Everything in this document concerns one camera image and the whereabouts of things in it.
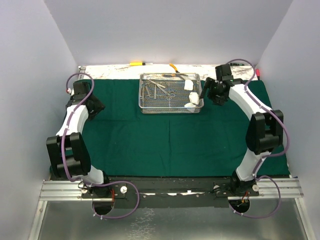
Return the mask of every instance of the gray floor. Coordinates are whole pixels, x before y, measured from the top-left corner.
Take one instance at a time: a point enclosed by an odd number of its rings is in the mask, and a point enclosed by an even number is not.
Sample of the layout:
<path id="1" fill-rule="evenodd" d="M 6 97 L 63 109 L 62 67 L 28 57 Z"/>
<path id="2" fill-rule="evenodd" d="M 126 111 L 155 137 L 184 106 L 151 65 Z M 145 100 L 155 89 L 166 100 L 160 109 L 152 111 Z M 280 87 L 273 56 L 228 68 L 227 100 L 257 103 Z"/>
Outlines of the gray floor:
<path id="1" fill-rule="evenodd" d="M 266 214 L 274 199 L 251 201 L 248 213 Z M 114 214 L 122 214 L 118 209 Z M 49 202 L 40 240 L 306 240 L 294 199 L 266 219 L 248 219 L 229 208 L 142 208 L 119 220 L 93 217 L 90 202 Z"/>

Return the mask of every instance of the green cloth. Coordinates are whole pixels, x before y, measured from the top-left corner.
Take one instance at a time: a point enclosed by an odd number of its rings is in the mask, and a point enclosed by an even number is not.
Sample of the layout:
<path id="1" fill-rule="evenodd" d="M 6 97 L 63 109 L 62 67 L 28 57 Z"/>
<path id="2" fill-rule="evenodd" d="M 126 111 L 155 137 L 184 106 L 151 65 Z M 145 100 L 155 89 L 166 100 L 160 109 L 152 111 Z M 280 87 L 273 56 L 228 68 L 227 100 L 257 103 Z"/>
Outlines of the green cloth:
<path id="1" fill-rule="evenodd" d="M 270 106 L 262 81 L 249 88 Z M 200 113 L 143 114 L 138 89 L 137 79 L 95 80 L 105 109 L 82 132 L 93 166 L 110 176 L 162 177 L 230 176 L 239 166 L 249 121 L 233 101 L 205 97 Z M 259 174 L 289 174 L 286 157 L 267 159 Z"/>

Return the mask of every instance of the metal basket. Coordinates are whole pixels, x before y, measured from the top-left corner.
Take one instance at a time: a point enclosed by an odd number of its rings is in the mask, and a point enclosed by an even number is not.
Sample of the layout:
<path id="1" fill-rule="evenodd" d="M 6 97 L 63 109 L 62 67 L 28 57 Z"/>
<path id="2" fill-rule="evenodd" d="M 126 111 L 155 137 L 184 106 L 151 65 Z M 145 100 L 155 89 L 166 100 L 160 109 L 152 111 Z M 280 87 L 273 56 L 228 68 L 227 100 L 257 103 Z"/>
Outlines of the metal basket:
<path id="1" fill-rule="evenodd" d="M 193 82 L 193 90 L 185 90 L 185 80 Z M 200 99 L 196 107 L 188 108 L 189 94 L 201 94 L 200 77 L 196 73 L 144 73 L 140 76 L 139 107 L 144 114 L 199 113 L 204 106 Z"/>

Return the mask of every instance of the screwdriver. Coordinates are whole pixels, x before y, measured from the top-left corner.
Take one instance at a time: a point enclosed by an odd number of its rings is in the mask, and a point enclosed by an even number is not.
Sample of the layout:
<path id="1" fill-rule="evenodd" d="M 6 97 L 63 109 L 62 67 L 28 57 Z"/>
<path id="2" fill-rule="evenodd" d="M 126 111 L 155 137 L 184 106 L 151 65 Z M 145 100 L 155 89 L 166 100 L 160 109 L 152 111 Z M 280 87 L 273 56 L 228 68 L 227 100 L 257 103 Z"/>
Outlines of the screwdriver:
<path id="1" fill-rule="evenodd" d="M 152 65 L 153 63 L 145 63 L 142 61 L 135 61 L 135 62 L 130 62 L 130 66 L 144 66 L 144 65 Z"/>

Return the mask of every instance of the metal frame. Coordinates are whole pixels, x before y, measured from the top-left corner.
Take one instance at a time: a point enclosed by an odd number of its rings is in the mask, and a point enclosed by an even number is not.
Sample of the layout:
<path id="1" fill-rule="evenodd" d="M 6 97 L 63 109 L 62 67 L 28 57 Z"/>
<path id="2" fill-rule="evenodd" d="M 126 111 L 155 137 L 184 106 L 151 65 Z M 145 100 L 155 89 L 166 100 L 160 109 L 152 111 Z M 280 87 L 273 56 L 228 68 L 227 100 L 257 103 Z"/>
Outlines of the metal frame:
<path id="1" fill-rule="evenodd" d="M 315 234 L 310 224 L 310 220 L 305 207 L 303 192 L 298 178 L 274 178 L 281 192 L 281 198 L 295 199 L 298 213 L 301 217 L 303 228 L 309 240 L 315 240 Z M 78 187 L 79 181 L 43 181 L 36 213 L 33 219 L 29 240 L 39 238 L 42 222 L 46 212 L 47 203 L 52 201 L 92 201 L 92 198 L 82 198 L 82 190 Z M 257 182 L 259 187 L 259 196 L 251 196 L 250 199 L 277 199 L 278 191 L 275 185 L 269 179 L 262 179 Z M 150 195 L 150 192 L 140 192 L 141 195 Z M 168 195 L 176 195 L 176 192 L 166 192 Z M 201 192 L 187 191 L 181 195 L 201 194 Z M 228 200 L 236 200 L 240 197 L 230 196 Z M 94 201 L 111 202 L 111 198 L 95 198 Z"/>

